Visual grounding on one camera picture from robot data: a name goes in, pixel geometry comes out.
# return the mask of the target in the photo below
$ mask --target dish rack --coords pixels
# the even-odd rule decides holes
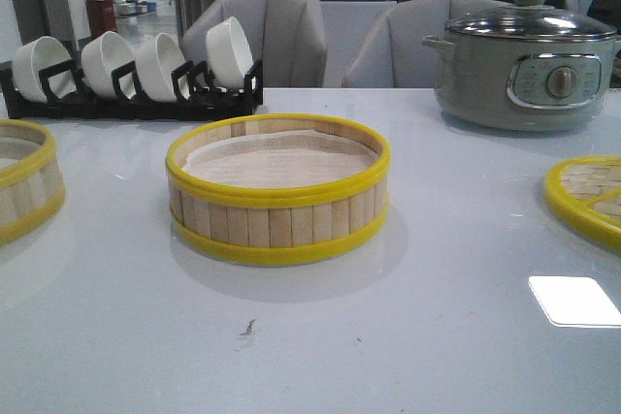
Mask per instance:
[[[70,72],[76,91],[56,96],[49,80],[61,73]],[[127,97],[121,90],[120,80],[131,75],[136,94]],[[235,116],[252,115],[263,104],[263,63],[256,60],[245,74],[244,89],[226,90],[214,83],[214,75],[207,62],[191,61],[180,65],[171,73],[176,102],[156,102],[150,99],[138,78],[136,63],[131,61],[111,73],[115,100],[96,95],[84,82],[84,72],[74,59],[44,68],[39,72],[46,102],[25,99],[16,89],[11,67],[0,70],[0,86],[4,93],[9,118],[119,118],[123,120],[221,120]],[[180,92],[180,80],[186,78],[189,96]]]

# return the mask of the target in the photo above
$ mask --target bamboo steamer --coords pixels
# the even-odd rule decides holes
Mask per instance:
[[[375,161],[342,179],[267,189],[207,181],[183,169],[190,154],[209,144],[300,130],[359,143]],[[342,254],[384,222],[389,159],[382,135],[341,118],[283,113],[211,123],[182,136],[168,151],[173,225],[194,247],[238,263],[285,266]]]
[[[0,244],[34,230],[62,206],[56,142],[42,125],[0,120]]]
[[[621,156],[568,159],[547,173],[544,194],[570,227],[621,251]]]

